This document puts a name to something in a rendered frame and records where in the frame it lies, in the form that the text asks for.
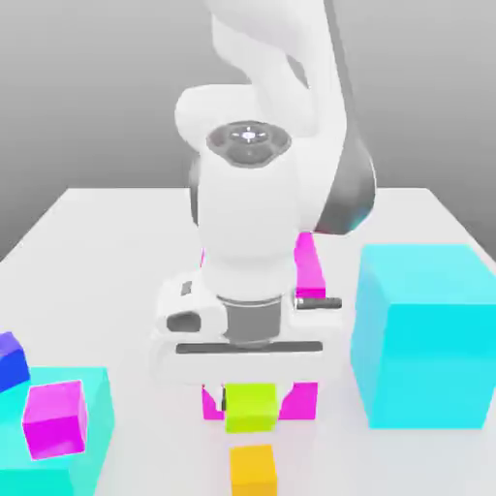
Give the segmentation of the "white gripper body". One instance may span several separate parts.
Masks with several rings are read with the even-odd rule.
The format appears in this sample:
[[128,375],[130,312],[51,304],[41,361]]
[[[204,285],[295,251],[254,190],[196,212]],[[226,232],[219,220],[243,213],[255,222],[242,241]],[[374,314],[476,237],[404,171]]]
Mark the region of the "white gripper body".
[[276,341],[239,349],[228,343],[149,339],[151,374],[164,384],[188,386],[228,383],[318,382],[326,377],[326,341]]

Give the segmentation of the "small lime cube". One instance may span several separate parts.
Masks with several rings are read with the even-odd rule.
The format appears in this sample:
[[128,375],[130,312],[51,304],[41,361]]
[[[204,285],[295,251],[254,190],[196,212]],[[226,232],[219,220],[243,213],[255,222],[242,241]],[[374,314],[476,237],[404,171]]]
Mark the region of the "small lime cube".
[[226,431],[230,434],[267,432],[279,417],[276,385],[226,384]]

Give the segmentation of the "small yellow cube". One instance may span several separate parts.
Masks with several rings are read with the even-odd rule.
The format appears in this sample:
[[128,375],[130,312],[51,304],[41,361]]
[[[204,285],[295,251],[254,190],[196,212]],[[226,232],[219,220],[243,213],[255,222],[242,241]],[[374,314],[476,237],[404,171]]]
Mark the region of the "small yellow cube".
[[230,449],[232,496],[277,496],[278,479],[271,445]]

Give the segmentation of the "small magenta cube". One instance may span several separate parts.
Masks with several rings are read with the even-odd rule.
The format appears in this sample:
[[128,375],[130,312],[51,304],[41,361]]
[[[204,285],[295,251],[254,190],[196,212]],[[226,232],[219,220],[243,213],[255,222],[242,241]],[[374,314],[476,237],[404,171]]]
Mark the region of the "small magenta cube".
[[21,425],[32,459],[42,460],[84,452],[87,422],[81,380],[29,389]]

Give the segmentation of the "small blue cube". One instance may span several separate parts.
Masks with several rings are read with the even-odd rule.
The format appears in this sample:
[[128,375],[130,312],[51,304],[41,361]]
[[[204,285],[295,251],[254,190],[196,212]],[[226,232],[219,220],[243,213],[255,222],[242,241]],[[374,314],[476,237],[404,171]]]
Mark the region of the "small blue cube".
[[0,392],[30,380],[25,352],[15,336],[0,334]]

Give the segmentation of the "large magenta box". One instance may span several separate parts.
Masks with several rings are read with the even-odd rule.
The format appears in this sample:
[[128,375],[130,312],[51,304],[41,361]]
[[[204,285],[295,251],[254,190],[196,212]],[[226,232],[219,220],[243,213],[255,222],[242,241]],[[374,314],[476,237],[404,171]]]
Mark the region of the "large magenta box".
[[[296,290],[298,298],[325,298],[326,281],[323,276],[313,235],[302,232],[295,244]],[[294,383],[282,401],[279,420],[313,420],[318,399],[317,383]],[[205,387],[201,390],[202,417],[204,420],[223,420],[225,412],[216,407]]]

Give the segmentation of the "large cyan box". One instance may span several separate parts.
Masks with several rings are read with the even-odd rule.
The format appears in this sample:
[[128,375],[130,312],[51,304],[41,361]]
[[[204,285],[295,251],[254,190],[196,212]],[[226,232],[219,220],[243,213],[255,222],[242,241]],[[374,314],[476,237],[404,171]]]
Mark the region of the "large cyan box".
[[[83,453],[31,458],[21,419],[31,386],[82,381],[87,405]],[[105,367],[34,367],[31,380],[0,392],[0,496],[94,496],[114,428]]]
[[496,274],[467,244],[361,251],[351,365],[372,428],[478,429],[496,388]]

